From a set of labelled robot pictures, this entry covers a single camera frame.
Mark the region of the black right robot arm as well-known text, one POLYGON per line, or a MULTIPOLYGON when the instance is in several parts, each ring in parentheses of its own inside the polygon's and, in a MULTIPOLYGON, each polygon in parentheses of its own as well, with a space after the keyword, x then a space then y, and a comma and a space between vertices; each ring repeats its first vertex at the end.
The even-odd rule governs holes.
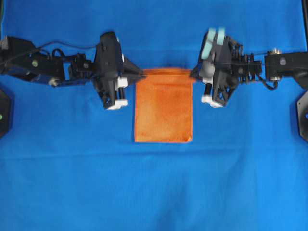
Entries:
POLYGON ((270 51, 264 61, 255 60, 253 54, 243 54, 243 46, 229 36, 205 36, 197 66, 190 76, 205 84, 202 103, 211 107, 225 107, 240 84, 261 82, 275 90, 284 77, 308 88, 307 52, 279 53, 270 51))

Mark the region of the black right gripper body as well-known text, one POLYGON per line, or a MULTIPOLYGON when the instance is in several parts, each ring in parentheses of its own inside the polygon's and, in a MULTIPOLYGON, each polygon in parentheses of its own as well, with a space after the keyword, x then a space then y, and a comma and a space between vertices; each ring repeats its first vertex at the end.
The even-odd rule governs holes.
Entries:
POLYGON ((228 79, 231 77, 231 63, 241 55, 241 45, 233 38, 225 36, 224 44, 218 61, 201 60, 200 53, 197 66, 199 74, 203 75, 205 91, 201 97, 201 102, 211 107, 224 107, 238 81, 228 79))

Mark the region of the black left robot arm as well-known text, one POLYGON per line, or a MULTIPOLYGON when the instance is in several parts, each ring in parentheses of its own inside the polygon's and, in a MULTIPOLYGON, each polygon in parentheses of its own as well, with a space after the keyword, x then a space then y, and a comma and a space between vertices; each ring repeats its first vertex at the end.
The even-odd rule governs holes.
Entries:
POLYGON ((117 110, 127 106, 125 88, 146 75, 121 50, 114 32, 100 36, 94 60, 85 54, 67 56, 59 48, 42 54, 28 40, 6 36, 0 42, 0 73, 23 81, 66 87, 92 82, 104 109, 117 110))

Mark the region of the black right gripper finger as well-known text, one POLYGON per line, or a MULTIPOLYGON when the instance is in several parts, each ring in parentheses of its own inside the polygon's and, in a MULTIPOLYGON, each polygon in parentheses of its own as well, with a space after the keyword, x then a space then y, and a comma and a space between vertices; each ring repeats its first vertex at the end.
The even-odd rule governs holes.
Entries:
POLYGON ((191 75, 199 75, 199 66, 196 66, 192 71, 191 75))
POLYGON ((190 74, 190 77, 195 79, 196 81, 203 82, 203 75, 202 74, 190 74))

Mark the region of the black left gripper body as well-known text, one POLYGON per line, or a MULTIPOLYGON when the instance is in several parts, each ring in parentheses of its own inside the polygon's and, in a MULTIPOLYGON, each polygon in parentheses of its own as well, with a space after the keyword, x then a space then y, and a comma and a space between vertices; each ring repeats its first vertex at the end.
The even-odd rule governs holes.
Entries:
POLYGON ((104 109, 118 109, 116 84, 124 72, 122 50, 118 42, 101 42, 96 47, 93 84, 104 109))

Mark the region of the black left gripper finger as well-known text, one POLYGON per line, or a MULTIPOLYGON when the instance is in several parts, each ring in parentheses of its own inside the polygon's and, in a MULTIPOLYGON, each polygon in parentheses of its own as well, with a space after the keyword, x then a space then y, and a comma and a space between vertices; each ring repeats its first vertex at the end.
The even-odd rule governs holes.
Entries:
POLYGON ((128 81, 128 85, 134 85, 138 81, 145 79, 146 76, 145 75, 127 75, 126 78, 127 78, 127 81, 128 81))
POLYGON ((137 67, 129 58, 124 57, 124 72, 134 75, 143 75, 143 70, 137 67))

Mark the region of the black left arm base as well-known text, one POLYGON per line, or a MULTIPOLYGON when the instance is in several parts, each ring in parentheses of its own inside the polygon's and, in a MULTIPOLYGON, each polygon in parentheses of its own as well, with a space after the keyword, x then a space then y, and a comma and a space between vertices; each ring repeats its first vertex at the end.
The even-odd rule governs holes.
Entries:
POLYGON ((0 138, 10 130, 11 123, 11 99, 0 90, 0 138))

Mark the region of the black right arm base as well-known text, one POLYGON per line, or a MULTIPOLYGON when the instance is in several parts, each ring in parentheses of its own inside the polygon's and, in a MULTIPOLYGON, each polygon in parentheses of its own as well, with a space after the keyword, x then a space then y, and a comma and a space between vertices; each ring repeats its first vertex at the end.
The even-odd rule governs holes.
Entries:
POLYGON ((308 142, 308 92, 296 102, 298 131, 301 138, 308 142))

